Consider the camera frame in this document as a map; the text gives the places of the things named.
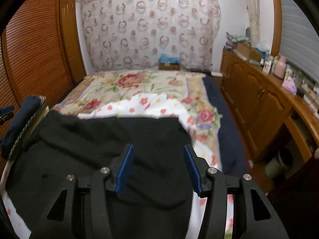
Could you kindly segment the black printed t-shirt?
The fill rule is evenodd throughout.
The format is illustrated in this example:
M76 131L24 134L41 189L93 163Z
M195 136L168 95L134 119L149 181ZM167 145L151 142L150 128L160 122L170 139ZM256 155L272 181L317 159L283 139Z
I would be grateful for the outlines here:
M185 238L192 187L183 159L191 138L177 118L80 119L49 112L26 140L5 182L15 226L34 231L44 209L72 174L93 175L119 157L134 160L124 191L111 200L118 238Z

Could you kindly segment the navy folded garment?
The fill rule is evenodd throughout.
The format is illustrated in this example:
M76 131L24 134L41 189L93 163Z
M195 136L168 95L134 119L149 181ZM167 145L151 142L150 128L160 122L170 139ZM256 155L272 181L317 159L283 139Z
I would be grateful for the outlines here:
M28 96L22 103L20 111L12 118L9 128L1 138L1 155L10 160L18 144L21 142L28 128L45 108L45 96Z

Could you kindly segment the navy bed mattress cover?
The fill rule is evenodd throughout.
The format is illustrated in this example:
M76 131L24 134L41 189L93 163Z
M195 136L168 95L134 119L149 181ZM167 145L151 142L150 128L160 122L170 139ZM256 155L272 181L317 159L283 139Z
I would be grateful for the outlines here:
M214 79L208 75L203 78L203 83L209 102L222 115L218 131L222 171L226 175L241 177L248 172L249 168L243 143L231 112Z

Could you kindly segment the brown louvered wardrobe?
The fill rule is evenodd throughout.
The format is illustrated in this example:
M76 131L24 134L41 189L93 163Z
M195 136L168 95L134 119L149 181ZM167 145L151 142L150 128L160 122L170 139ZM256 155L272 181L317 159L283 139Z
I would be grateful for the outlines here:
M26 0L1 33L1 107L27 96L53 106L86 76L75 0Z

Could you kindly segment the beige floral quilt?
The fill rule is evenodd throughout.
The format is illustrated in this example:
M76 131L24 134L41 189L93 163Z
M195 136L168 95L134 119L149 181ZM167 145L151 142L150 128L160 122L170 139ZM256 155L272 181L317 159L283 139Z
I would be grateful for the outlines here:
M84 80L59 104L53 107L61 114L91 113L108 105L119 105L122 100L132 102L140 98L143 108L151 106L145 94L165 94L164 101L173 106L181 103L190 114L189 126L196 128L195 140L212 152L219 152L217 133L222 115L208 100L202 73L182 71L113 71L86 76Z

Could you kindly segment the wooden sideboard cabinet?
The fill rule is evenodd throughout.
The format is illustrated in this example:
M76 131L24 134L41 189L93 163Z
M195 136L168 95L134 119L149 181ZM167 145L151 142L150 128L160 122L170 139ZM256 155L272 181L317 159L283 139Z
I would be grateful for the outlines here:
M318 120L305 101L282 87L283 81L263 73L232 51L223 50L221 91L229 103L250 148L252 160L260 160L285 127L297 146L290 153L298 171L318 149Z

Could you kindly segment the cardboard box with blue items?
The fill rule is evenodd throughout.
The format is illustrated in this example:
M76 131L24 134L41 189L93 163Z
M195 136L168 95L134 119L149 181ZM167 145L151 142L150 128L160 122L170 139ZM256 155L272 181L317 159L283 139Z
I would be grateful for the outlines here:
M159 57L159 70L179 71L181 69L181 60L179 57L169 57L162 53Z

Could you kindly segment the white strawberry flower sheet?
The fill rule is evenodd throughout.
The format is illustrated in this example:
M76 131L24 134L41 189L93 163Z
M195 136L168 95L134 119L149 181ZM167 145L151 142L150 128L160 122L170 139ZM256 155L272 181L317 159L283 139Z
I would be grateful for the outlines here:
M109 103L92 113L80 113L76 117L77 119L97 119L97 118L168 118L176 117L183 126L183 128L189 133L190 136L197 136L192 138L192 145L195 146L195 152L197 156L205 158L210 167L214 167L222 171L222 165L220 160L219 151L219 139L217 133L213 135L214 144L213 149L209 149L204 141L204 134L200 131L199 124L195 124L196 119L200 119L200 113L191 113L190 109L173 99L167 94L155 94L155 93L139 93L128 99L121 100L117 103ZM14 232L17 232L18 238L29 238L31 231L26 226L23 219L17 214L10 197L8 196L4 185L7 180L8 173L10 171L13 161L9 161L4 169L4 174L1 178L1 197L4 200L5 211L9 214L9 224L13 225ZM193 193L191 216L189 221L189 227L185 238L197 238L200 232L200 226L203 221L204 207L207 204L207 199L200 199ZM233 203L229 203L230 210L226 212L226 231L232 232L232 217Z

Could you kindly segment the pink tissue pack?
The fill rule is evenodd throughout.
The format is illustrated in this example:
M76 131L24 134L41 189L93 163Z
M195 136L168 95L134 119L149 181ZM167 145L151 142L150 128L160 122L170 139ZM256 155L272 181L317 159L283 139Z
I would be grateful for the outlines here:
M283 81L282 88L289 91L294 96L297 94L297 87L292 77L288 77L286 80Z

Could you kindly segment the cardboard box on cabinet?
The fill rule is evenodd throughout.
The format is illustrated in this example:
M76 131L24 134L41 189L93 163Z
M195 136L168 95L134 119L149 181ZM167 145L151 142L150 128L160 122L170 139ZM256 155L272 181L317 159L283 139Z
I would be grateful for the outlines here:
M237 53L239 53L246 61L253 60L256 62L260 62L263 57L263 54L243 43L238 43L236 47Z

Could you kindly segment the pink kettle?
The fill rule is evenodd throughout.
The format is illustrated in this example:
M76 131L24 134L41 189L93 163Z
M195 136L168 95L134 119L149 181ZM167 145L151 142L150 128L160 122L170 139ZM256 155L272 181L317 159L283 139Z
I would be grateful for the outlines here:
M286 74L286 58L284 56L276 56L274 59L273 74L279 79L284 79Z

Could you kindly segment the pink circle-pattern curtain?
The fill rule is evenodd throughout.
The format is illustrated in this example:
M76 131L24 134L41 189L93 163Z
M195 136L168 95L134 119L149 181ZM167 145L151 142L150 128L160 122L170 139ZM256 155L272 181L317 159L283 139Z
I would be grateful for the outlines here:
M175 58L213 69L220 28L218 0L79 0L93 70L142 70Z

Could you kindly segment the stack of folded cloths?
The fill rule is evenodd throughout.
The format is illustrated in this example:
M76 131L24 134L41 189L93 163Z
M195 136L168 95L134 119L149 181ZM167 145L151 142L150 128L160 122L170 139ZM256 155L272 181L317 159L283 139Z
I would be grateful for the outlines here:
M227 50L235 50L238 44L251 45L251 38L245 36L232 35L226 32L226 43L224 48Z

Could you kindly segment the grey window blind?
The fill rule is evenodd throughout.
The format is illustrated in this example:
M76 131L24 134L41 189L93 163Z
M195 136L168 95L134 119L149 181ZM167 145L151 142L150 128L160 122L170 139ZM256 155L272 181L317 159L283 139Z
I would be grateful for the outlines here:
M318 81L318 34L293 0L281 0L280 55Z

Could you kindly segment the beige side curtain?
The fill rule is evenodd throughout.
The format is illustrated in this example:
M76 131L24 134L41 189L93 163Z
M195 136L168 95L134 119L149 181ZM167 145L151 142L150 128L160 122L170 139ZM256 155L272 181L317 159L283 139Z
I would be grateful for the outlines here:
M255 47L260 42L260 0L245 0L250 24L251 45Z

